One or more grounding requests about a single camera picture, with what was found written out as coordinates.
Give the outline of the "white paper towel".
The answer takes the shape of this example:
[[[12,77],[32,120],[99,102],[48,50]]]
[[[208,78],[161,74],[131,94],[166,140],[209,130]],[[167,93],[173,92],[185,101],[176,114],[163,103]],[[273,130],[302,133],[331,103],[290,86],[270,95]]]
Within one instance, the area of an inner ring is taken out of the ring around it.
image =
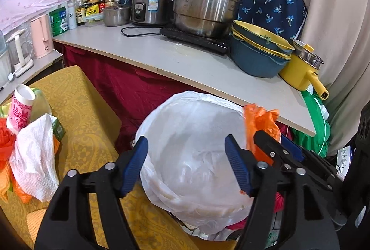
[[[40,202],[51,201],[60,181],[55,169],[53,127],[49,114],[19,131],[9,163],[23,192]]]

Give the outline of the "small green drink carton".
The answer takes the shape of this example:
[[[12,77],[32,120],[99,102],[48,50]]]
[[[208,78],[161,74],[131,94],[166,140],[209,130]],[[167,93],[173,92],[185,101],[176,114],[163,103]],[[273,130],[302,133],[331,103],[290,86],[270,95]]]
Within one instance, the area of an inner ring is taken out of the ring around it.
[[[51,115],[50,118],[51,118],[51,124],[53,127],[53,134],[55,135],[58,141],[61,141],[65,135],[65,129],[57,117]]]

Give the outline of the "orange printed plastic bag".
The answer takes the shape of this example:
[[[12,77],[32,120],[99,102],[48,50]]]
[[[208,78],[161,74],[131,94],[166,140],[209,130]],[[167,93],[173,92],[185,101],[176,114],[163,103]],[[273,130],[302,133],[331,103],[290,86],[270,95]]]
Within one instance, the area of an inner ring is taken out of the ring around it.
[[[60,142],[54,136],[55,117],[45,114],[14,135],[1,125],[1,200],[13,189],[23,203],[31,198],[48,202],[59,186],[55,155]]]

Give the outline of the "pink paper cup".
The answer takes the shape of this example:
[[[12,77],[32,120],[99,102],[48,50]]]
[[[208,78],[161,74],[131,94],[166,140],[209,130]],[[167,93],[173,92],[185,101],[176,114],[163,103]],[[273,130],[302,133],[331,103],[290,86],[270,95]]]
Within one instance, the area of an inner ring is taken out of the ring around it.
[[[7,127],[12,133],[17,135],[29,124],[35,99],[36,96],[31,88],[24,84],[17,85],[6,120]]]

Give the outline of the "yellow green snack bag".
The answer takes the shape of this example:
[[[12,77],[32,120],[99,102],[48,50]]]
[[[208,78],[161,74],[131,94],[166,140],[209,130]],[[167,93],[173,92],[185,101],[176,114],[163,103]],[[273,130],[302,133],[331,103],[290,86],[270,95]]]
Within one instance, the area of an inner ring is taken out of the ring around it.
[[[29,122],[32,123],[36,119],[43,116],[45,113],[52,114],[51,106],[49,105],[45,95],[43,94],[42,90],[39,88],[31,88],[34,95],[36,96],[35,101],[33,103],[31,116]],[[8,100],[4,105],[1,106],[0,109],[0,117],[7,118],[9,114],[9,109],[11,107],[11,100]]]

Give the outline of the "orange mesh cloth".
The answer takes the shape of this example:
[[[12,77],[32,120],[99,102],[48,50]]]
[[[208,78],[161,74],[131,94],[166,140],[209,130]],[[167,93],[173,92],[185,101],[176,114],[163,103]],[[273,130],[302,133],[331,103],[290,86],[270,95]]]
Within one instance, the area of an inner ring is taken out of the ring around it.
[[[36,242],[38,231],[40,229],[41,222],[45,216],[46,209],[36,210],[26,215],[26,223],[28,232],[33,243]]]

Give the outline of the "trash bin with white liner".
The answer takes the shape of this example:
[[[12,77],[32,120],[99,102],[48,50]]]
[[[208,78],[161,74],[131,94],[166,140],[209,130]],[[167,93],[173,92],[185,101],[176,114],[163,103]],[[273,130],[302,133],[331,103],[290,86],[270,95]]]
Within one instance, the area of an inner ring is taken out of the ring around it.
[[[246,219],[253,198],[241,193],[225,153],[228,135],[245,147],[244,121],[241,106],[195,91],[153,110],[135,136],[149,144],[140,171],[149,200],[204,234]]]

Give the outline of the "green plastic bag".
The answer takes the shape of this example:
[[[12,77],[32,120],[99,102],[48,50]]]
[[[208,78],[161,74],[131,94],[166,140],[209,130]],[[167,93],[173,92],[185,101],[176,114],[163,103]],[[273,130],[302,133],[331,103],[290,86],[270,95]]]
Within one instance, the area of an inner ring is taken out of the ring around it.
[[[306,150],[315,152],[322,158],[327,156],[330,137],[329,112],[320,98],[308,91],[301,92],[315,128],[315,135],[311,137],[296,129],[292,129],[293,142]]]

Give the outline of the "yellow electric pot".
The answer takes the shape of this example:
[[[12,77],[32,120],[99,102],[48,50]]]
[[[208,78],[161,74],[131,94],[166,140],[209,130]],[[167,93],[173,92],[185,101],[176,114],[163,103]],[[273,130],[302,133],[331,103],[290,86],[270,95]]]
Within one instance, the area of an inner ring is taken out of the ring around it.
[[[319,68],[324,61],[309,44],[298,39],[292,39],[292,44],[295,51],[280,71],[280,77],[299,91],[305,91],[311,84],[321,100],[328,99],[329,92],[319,80]]]

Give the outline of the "beige curtain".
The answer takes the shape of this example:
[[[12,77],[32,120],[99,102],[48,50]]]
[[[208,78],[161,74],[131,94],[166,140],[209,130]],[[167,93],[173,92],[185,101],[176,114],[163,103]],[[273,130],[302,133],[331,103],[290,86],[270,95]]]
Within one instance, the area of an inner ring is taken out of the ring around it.
[[[327,154],[354,137],[369,102],[369,0],[304,0],[308,9],[299,39],[324,60],[319,79],[329,91]]]

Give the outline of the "white dish rack with cover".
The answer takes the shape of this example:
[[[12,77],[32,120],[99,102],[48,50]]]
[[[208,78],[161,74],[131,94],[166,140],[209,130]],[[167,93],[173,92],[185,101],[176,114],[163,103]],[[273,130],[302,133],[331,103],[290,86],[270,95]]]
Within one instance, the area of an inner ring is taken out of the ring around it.
[[[8,82],[11,73],[11,60],[9,56],[8,44],[5,41],[3,32],[0,31],[0,88]]]

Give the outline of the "stacked blue yellow basins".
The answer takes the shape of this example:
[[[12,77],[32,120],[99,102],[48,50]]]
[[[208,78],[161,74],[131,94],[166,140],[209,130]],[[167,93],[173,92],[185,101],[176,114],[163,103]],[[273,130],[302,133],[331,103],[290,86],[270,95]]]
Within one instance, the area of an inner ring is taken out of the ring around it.
[[[292,58],[293,46],[257,25],[234,20],[230,31],[230,58],[248,75],[273,78]]]

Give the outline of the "white glass blender kettle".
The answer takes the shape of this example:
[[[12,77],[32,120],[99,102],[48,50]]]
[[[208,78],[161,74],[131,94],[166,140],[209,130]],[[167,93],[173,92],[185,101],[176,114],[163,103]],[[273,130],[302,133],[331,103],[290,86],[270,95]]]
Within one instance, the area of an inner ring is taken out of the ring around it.
[[[32,48],[27,41],[27,31],[20,29],[12,33],[6,43],[9,46],[14,76],[18,78],[33,67]]]

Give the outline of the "dark soy sauce bottle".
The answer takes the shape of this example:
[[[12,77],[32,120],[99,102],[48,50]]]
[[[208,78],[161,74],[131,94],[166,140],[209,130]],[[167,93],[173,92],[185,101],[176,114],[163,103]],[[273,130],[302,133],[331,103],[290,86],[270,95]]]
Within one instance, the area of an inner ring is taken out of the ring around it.
[[[76,0],[77,26],[84,25],[85,5],[83,0]]]

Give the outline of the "steel rice cooker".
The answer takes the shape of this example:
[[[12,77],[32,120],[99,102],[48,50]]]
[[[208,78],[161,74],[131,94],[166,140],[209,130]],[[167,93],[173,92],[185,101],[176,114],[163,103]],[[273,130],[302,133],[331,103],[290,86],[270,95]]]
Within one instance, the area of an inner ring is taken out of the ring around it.
[[[131,21],[136,25],[167,25],[171,22],[173,0],[131,0]]]

